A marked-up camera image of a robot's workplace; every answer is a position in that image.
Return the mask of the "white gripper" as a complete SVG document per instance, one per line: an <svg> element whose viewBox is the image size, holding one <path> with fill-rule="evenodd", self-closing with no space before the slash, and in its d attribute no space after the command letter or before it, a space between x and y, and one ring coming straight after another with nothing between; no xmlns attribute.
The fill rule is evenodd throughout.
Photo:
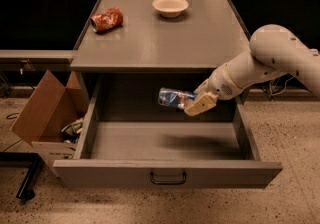
<svg viewBox="0 0 320 224"><path fill-rule="evenodd" d="M189 116L199 115L214 108L218 98L230 100L242 92L243 89L232 80L227 65L223 64L213 71L209 80L206 79L194 90L198 96L188 101L184 112Z"/></svg>

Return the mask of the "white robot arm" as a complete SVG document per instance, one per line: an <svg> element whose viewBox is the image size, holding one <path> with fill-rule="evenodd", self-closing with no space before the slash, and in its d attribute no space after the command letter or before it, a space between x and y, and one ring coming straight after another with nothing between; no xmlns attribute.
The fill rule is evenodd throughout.
<svg viewBox="0 0 320 224"><path fill-rule="evenodd" d="M216 68L195 91L185 113L195 116L214 108L218 100L230 100L256 83L290 74L314 95L320 96L320 56L291 31L279 25L257 29L249 50Z"/></svg>

